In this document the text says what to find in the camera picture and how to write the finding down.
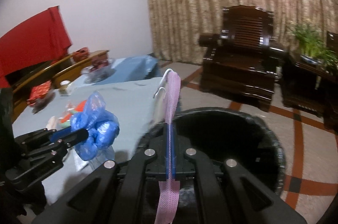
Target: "wooden armchair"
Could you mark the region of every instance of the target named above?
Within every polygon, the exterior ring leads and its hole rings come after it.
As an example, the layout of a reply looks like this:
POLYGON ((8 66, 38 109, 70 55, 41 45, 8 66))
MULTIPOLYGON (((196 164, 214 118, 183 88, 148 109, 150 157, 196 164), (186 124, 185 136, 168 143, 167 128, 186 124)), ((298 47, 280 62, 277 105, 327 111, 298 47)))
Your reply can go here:
POLYGON ((257 98, 269 111, 284 49, 273 42, 273 13, 252 6, 223 8, 220 34, 202 34, 207 47, 200 87, 257 98))

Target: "white hook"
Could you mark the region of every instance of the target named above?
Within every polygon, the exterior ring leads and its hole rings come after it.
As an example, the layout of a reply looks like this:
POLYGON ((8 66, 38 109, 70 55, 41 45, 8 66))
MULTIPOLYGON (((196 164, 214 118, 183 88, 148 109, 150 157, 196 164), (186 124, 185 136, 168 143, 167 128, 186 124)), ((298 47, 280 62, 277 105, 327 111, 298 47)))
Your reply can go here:
POLYGON ((164 87, 160 87, 160 88, 158 89, 158 91, 157 91, 157 92, 155 93, 155 95, 154 95, 154 98, 157 97, 157 95, 159 94, 159 92, 160 92, 161 90, 164 90, 164 97, 163 97, 163 99, 165 98, 165 96, 166 96, 166 89, 165 89, 164 87))
POLYGON ((173 70, 172 70, 171 68, 168 68, 168 69, 165 71, 165 73, 163 74, 163 77, 162 77, 161 81, 159 82, 158 88, 157 88, 157 90, 156 90, 156 92, 155 92, 153 98, 155 98, 155 97, 157 96, 157 94, 159 93, 159 91, 160 91, 161 89, 164 89, 164 91, 165 91, 165 88, 163 87, 163 82, 164 82, 165 79, 167 78, 167 75, 168 75, 168 73, 169 73, 170 71, 173 71, 173 70))

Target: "red floor stripe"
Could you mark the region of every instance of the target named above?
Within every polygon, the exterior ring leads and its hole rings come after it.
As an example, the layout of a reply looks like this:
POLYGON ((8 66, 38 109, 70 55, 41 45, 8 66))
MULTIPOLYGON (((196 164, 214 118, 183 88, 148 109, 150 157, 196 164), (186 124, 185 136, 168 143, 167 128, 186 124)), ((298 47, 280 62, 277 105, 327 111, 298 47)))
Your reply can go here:
POLYGON ((270 112, 293 119, 293 112, 292 111, 281 109, 280 107, 270 106, 270 112))
POLYGON ((295 209, 297 206, 299 194, 295 192, 288 192, 288 195, 286 196, 285 203, 288 204, 291 208, 295 209))
POLYGON ((168 61, 168 62, 164 63, 163 65, 161 65, 160 68, 166 67, 167 65, 170 65, 171 63, 172 63, 172 61, 168 61))
POLYGON ((334 196, 338 192, 338 184, 322 183, 303 179, 300 184, 300 194, 316 196, 334 196))
POLYGON ((199 90, 199 85, 198 84, 193 84, 193 83, 188 83, 186 85, 187 88, 191 88, 191 89, 196 89, 199 90))
MULTIPOLYGON (((294 109, 295 114, 300 114, 299 110, 294 109)), ((304 139, 303 128, 300 121, 294 120, 294 156, 292 166, 292 176, 302 178, 304 162, 304 139)))
POLYGON ((289 191, 291 177, 292 176, 290 176, 290 175, 285 175, 285 180, 284 180, 284 190, 285 191, 289 191))
POLYGON ((241 103, 237 103, 237 102, 231 101, 229 108, 231 110, 237 110, 237 111, 239 111, 241 109, 241 106, 242 106, 241 103))
POLYGON ((315 128, 334 133, 334 131, 332 129, 326 129, 322 122, 313 120, 313 119, 305 117, 305 116, 301 116, 300 119, 301 119, 301 122, 304 123, 304 124, 307 124, 307 125, 313 126, 315 128))
POLYGON ((193 72, 192 74, 190 74, 187 78, 183 79, 184 82, 190 82, 191 80, 195 79, 196 77, 198 77, 201 73, 202 73, 203 68, 200 67, 199 69, 197 69, 195 72, 193 72))

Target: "pink fabric strip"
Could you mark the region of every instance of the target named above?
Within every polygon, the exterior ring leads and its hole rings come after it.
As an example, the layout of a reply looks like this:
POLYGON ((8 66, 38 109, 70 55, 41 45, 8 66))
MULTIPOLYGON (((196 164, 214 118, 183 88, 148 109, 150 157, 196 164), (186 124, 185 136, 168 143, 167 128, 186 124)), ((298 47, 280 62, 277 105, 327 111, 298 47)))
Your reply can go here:
MULTIPOLYGON (((167 80, 167 89, 165 96, 165 107, 166 107, 166 115, 165 122, 167 124, 172 123, 172 119, 175 115, 177 103, 179 101, 180 96, 180 87, 181 87, 181 78, 179 75, 171 71, 168 73, 167 80)), ((168 224, 174 220, 177 205, 179 203, 180 196, 180 182, 175 181, 171 178, 171 142, 169 138, 169 178, 167 181, 159 181, 159 190, 160 196, 158 201, 157 213, 155 224, 168 224)))

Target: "plastic bag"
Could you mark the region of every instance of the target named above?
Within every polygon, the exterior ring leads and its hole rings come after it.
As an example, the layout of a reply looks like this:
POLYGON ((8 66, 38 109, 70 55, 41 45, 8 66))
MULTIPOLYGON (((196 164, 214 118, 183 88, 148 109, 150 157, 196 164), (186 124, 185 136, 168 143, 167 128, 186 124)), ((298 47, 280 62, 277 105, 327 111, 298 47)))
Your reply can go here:
POLYGON ((75 145, 75 151, 84 161, 93 159, 100 150, 111 146, 120 132, 117 117, 105 106, 103 97, 95 91, 87 99, 83 112, 77 112, 70 118, 72 131, 88 130, 87 140, 75 145))

